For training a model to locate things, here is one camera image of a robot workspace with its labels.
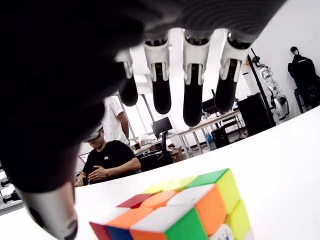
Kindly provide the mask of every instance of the black fingertip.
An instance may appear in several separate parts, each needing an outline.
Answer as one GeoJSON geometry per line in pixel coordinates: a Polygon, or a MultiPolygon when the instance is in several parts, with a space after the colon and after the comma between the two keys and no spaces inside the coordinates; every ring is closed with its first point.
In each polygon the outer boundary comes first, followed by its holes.
{"type": "Polygon", "coordinates": [[[202,116],[201,85],[184,85],[183,119],[189,127],[198,125],[202,116]]]}
{"type": "Polygon", "coordinates": [[[124,88],[120,91],[120,98],[123,104],[128,107],[132,107],[137,104],[138,91],[134,75],[126,80],[124,88]]]}
{"type": "Polygon", "coordinates": [[[155,110],[160,114],[167,114],[171,109],[171,93],[169,80],[164,81],[158,75],[157,80],[152,82],[153,103],[155,110]]]}
{"type": "Polygon", "coordinates": [[[214,103],[220,113],[227,113],[235,102],[237,83],[233,78],[222,80],[219,77],[214,103]]]}

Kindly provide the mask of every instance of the person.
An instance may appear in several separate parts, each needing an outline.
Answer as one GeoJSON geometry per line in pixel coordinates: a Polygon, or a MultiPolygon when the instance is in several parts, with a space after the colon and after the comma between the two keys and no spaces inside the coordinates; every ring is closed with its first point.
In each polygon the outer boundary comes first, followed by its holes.
{"type": "Polygon", "coordinates": [[[76,187],[86,185],[87,182],[91,185],[130,176],[140,170],[141,164],[130,147],[118,140],[106,142],[104,135],[101,123],[88,138],[93,150],[87,157],[76,187]]]}
{"type": "Polygon", "coordinates": [[[129,145],[129,125],[124,110],[113,97],[107,97],[104,105],[105,113],[102,120],[104,140],[107,143],[118,140],[129,145]]]}

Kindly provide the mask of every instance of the white table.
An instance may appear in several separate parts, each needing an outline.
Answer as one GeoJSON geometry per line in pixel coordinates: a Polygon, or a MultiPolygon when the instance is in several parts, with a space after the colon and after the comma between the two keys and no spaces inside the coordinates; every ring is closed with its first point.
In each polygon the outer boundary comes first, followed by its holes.
{"type": "Polygon", "coordinates": [[[186,135],[187,134],[193,134],[193,137],[194,137],[194,140],[196,142],[196,145],[200,151],[201,154],[204,154],[204,152],[202,151],[202,148],[200,146],[200,143],[199,143],[199,140],[198,140],[198,137],[196,135],[196,131],[197,130],[201,130],[202,131],[202,134],[204,136],[204,139],[205,139],[205,143],[207,144],[207,146],[210,148],[210,144],[208,142],[208,139],[207,139],[207,136],[206,136],[206,133],[204,131],[204,128],[206,127],[211,127],[211,130],[213,131],[213,127],[212,125],[214,124],[217,124],[223,120],[226,120],[226,119],[229,119],[229,118],[232,118],[236,115],[240,114],[240,111],[239,110],[235,110],[235,111],[231,111],[231,112],[228,112],[228,113],[225,113],[223,115],[220,115],[220,116],[217,116],[217,117],[214,117],[214,118],[211,118],[211,119],[207,119],[206,121],[204,122],[200,122],[197,126],[194,126],[194,127],[190,127],[189,129],[187,130],[184,130],[184,131],[180,131],[177,133],[177,135],[179,136],[179,139],[180,139],[180,142],[182,144],[182,147],[183,147],[183,150],[185,152],[185,155],[186,155],[186,158],[189,159],[190,158],[190,155],[189,155],[189,152],[188,152],[188,148],[189,150],[191,150],[190,148],[190,145],[188,143],[188,140],[186,138],[186,135]]]}
{"type": "MultiPolygon", "coordinates": [[[[231,168],[257,240],[316,240],[320,226],[320,107],[197,157],[117,180],[76,188],[78,240],[88,224],[156,182],[231,168]]],[[[20,209],[0,217],[1,239],[51,240],[20,209]]]]}

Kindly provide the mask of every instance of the robotic hand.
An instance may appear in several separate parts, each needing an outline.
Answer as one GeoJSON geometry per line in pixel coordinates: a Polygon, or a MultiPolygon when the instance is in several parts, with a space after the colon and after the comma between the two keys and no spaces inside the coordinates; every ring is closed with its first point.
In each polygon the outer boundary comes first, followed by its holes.
{"type": "Polygon", "coordinates": [[[120,63],[125,72],[125,83],[123,89],[119,92],[121,101],[128,107],[134,106],[138,101],[138,91],[135,82],[133,60],[130,49],[120,50],[115,56],[115,61],[120,63]]]}
{"type": "Polygon", "coordinates": [[[196,126],[202,116],[202,91],[212,32],[183,31],[183,119],[196,126]]]}
{"type": "Polygon", "coordinates": [[[167,114],[171,109],[169,33],[150,33],[146,37],[143,46],[151,74],[154,108],[160,114],[167,114]]]}
{"type": "Polygon", "coordinates": [[[16,25],[5,35],[9,54],[1,86],[1,164],[32,219],[58,239],[75,238],[73,182],[80,142],[102,119],[105,97],[119,91],[126,105],[137,101],[129,48],[144,41],[154,105],[166,114],[171,108],[168,32],[185,29],[183,117],[194,126],[210,67],[211,33],[228,29],[215,96],[217,108],[227,112],[250,44],[284,2],[43,1],[11,12],[10,23],[16,25]],[[17,147],[13,143],[21,133],[26,140],[17,147]]]}

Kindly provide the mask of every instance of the office chair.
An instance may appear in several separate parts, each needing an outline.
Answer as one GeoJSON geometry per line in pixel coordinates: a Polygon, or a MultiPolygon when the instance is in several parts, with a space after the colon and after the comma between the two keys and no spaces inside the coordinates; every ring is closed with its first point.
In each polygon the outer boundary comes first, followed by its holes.
{"type": "Polygon", "coordinates": [[[167,151],[166,136],[168,131],[162,132],[161,151],[152,151],[139,159],[141,171],[146,172],[174,163],[174,157],[167,151]]]}

